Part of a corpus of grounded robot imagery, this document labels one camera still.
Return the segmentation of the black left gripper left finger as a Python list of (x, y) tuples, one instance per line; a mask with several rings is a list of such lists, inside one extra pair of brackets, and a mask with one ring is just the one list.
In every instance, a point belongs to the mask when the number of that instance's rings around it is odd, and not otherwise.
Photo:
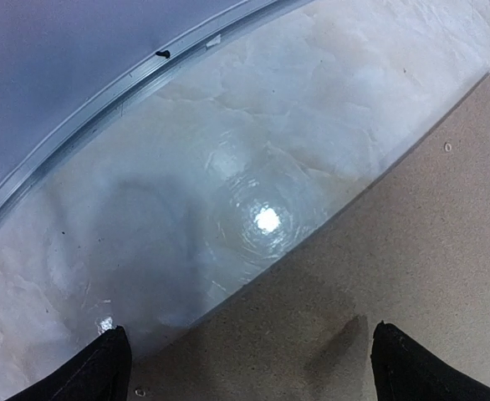
[(100, 334), (49, 376), (10, 399), (126, 400), (131, 367), (130, 343), (125, 329), (118, 326)]

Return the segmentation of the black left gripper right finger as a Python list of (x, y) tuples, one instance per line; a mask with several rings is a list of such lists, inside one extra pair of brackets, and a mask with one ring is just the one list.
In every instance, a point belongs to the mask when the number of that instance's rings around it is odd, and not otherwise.
[(373, 333), (371, 366), (379, 401), (490, 400), (490, 388), (457, 371), (391, 323)]

